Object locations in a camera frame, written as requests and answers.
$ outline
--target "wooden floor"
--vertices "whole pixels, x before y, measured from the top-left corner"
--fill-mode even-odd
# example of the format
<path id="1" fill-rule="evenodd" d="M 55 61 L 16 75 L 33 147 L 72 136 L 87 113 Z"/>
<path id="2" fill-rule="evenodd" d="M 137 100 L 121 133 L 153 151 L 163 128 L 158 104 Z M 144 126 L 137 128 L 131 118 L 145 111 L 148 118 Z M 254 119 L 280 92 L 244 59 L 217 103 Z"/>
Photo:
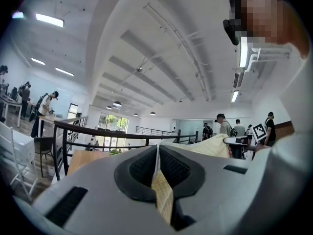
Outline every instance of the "wooden floor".
<path id="1" fill-rule="evenodd" d="M 10 127 L 12 126 L 14 130 L 30 136 L 35 120 L 29 122 L 28 119 L 21 119 L 19 128 L 17 127 L 17 121 L 18 115 L 15 114 L 15 107 L 10 107 L 6 122 L 7 126 Z M 45 123 L 43 136 L 44 137 L 53 136 L 53 129 L 51 125 Z M 36 199 L 36 197 L 38 197 L 46 188 L 48 188 L 51 185 L 53 176 L 55 174 L 52 157 L 50 155 L 47 155 L 46 157 L 47 159 L 45 159 L 44 155 L 42 157 L 43 175 L 44 175 L 44 177 L 42 177 L 40 171 L 40 155 L 37 153 L 35 154 L 35 165 L 38 174 L 38 183 L 32 193 L 33 200 Z M 14 164 L 8 163 L 6 159 L 0 159 L 0 172 L 2 178 L 8 185 L 10 184 L 10 182 L 17 173 Z M 24 179 L 26 182 L 32 183 L 34 182 L 34 175 L 30 172 L 27 172 L 24 176 Z M 28 203 L 31 203 L 19 182 L 15 181 L 11 189 L 16 196 L 25 200 Z"/>

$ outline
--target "ceiling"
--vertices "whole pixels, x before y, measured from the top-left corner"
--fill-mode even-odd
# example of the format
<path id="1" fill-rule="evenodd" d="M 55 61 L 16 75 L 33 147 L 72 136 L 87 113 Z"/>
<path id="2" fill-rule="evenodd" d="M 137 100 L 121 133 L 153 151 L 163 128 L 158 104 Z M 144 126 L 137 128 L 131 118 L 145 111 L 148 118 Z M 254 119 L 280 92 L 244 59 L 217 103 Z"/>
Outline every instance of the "ceiling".
<path id="1" fill-rule="evenodd" d="M 25 59 L 73 73 L 68 79 L 91 87 L 90 103 L 118 100 L 121 111 L 139 113 L 181 100 L 231 101 L 240 46 L 223 28 L 228 0 L 25 0 L 21 11 L 26 16 L 12 22 L 11 37 Z M 63 19 L 65 27 L 34 13 Z M 275 64 L 251 66 L 259 75 L 237 103 L 251 102 Z"/>

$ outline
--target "grey shirt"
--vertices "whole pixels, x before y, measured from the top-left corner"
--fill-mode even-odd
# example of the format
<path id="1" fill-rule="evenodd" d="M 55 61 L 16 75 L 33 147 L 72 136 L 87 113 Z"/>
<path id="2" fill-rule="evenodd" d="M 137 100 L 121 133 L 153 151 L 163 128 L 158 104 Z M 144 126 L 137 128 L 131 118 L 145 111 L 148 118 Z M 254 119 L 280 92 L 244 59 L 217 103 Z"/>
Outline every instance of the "grey shirt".
<path id="1" fill-rule="evenodd" d="M 28 98 L 29 98 L 29 95 L 30 95 L 30 90 L 29 88 L 25 88 L 23 90 L 23 93 L 22 93 L 22 101 L 28 101 Z"/>
<path id="2" fill-rule="evenodd" d="M 230 137 L 231 127 L 227 120 L 221 123 L 220 133 L 227 134 Z"/>
<path id="3" fill-rule="evenodd" d="M 242 137 L 245 135 L 246 130 L 242 124 L 236 124 L 234 126 L 234 129 L 236 130 L 238 137 Z"/>

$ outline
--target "wooden panel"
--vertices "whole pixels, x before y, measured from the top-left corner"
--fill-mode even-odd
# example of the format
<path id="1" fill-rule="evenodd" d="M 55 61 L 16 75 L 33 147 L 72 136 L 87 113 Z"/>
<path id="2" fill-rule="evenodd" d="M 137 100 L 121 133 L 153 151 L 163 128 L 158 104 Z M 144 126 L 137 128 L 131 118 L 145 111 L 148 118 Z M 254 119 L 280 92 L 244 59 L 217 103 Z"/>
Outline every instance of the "wooden panel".
<path id="1" fill-rule="evenodd" d="M 75 150 L 68 168 L 67 175 L 71 175 L 85 164 L 88 164 L 97 159 L 105 158 L 107 156 L 108 154 L 105 154 L 101 151 Z"/>
<path id="2" fill-rule="evenodd" d="M 291 121 L 275 125 L 276 140 L 294 133 L 294 128 Z"/>

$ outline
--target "man in black shirt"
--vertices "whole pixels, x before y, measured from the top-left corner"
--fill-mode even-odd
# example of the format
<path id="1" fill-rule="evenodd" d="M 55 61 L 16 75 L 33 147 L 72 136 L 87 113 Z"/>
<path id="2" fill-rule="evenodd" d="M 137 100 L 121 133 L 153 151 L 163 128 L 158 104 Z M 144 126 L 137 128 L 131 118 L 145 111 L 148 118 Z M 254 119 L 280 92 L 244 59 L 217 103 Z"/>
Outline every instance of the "man in black shirt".
<path id="1" fill-rule="evenodd" d="M 206 140 L 206 139 L 209 139 L 210 136 L 213 134 L 213 130 L 210 126 L 207 125 L 207 123 L 204 123 L 204 128 L 203 128 L 203 131 L 202 131 L 202 141 L 203 140 Z"/>
<path id="2" fill-rule="evenodd" d="M 265 121 L 265 125 L 268 130 L 268 135 L 265 139 L 264 145 L 272 147 L 275 144 L 276 133 L 275 133 L 275 125 L 274 125 L 274 113 L 270 112 L 268 114 L 268 118 Z"/>

